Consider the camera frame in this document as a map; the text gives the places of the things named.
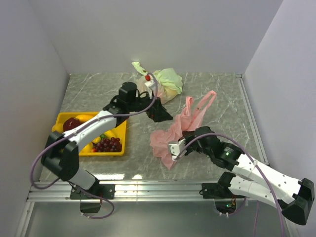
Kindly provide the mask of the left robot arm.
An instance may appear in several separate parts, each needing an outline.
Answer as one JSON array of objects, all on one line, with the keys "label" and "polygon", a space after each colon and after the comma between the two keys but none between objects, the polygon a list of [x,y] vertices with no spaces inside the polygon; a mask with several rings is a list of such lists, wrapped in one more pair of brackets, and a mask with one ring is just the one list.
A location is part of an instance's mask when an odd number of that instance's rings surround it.
[{"label": "left robot arm", "polygon": [[87,198],[95,198],[99,194],[99,180],[80,168],[80,151],[101,133],[118,127],[130,116],[140,113],[146,113],[154,122],[173,119],[152,90],[142,94],[135,83],[125,82],[118,95],[96,116],[64,133],[52,132],[40,156],[42,165],[59,179],[82,188]]}]

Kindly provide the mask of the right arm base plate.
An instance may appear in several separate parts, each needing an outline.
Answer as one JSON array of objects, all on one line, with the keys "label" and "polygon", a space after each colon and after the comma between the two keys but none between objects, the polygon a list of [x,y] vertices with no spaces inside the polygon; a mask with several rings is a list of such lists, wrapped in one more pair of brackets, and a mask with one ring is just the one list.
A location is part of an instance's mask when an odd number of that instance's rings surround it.
[{"label": "right arm base plate", "polygon": [[202,183],[199,194],[203,199],[227,199],[234,196],[228,188],[217,183]]}]

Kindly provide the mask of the pink plastic bag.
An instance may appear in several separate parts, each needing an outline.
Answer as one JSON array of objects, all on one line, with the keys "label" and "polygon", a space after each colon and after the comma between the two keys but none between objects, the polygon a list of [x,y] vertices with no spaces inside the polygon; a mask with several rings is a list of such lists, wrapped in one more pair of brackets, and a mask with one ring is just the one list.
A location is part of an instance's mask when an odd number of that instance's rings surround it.
[{"label": "pink plastic bag", "polygon": [[175,162],[168,151],[168,143],[178,141],[184,131],[194,131],[202,124],[204,115],[212,105],[217,93],[209,91],[196,105],[192,108],[194,98],[187,96],[186,105],[182,112],[175,116],[173,124],[167,131],[156,130],[150,135],[150,145],[153,148],[153,155],[160,158],[161,162],[167,169],[171,169]]}]

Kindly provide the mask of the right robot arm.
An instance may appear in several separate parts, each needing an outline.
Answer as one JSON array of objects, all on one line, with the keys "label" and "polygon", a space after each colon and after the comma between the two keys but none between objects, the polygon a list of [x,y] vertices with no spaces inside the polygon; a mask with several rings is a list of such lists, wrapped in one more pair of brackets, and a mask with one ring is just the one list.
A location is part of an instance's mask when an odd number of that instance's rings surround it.
[{"label": "right robot arm", "polygon": [[314,183],[282,174],[253,158],[237,142],[220,140],[208,126],[185,131],[178,139],[179,155],[197,152],[225,169],[218,181],[222,197],[231,194],[256,199],[280,210],[289,221],[305,225],[315,200]]}]

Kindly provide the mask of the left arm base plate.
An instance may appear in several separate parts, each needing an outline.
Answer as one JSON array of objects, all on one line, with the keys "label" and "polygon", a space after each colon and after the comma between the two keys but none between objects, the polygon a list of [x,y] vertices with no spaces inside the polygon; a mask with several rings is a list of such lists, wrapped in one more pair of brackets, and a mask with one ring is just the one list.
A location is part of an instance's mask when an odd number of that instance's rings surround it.
[{"label": "left arm base plate", "polygon": [[82,189],[77,185],[72,185],[70,199],[84,200],[93,199],[94,196],[105,199],[113,199],[115,195],[115,184],[98,184],[89,190]]}]

